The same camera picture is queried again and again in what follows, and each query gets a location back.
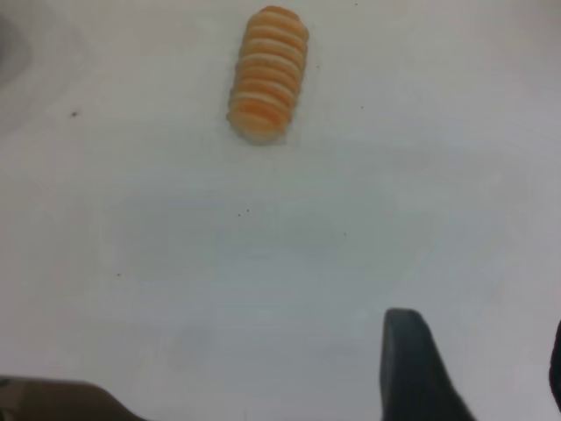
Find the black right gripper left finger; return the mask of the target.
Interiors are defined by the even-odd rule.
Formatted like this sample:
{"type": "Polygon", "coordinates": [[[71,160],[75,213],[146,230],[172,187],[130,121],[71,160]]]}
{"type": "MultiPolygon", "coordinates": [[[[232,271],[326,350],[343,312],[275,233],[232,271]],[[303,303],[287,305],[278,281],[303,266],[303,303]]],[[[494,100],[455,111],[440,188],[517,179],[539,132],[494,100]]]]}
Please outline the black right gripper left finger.
{"type": "Polygon", "coordinates": [[[455,390],[431,330],[416,310],[393,308],[380,356],[383,420],[473,420],[455,390]]]}

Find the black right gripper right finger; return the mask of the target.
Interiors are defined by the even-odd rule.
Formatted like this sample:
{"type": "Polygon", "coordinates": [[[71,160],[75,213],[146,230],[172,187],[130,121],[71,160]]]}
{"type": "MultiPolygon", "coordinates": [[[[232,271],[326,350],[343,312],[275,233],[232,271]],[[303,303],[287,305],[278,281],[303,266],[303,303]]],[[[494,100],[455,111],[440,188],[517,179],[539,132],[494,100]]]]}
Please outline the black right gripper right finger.
{"type": "Polygon", "coordinates": [[[549,385],[558,411],[561,412],[561,322],[557,325],[555,341],[550,356],[549,385]]]}

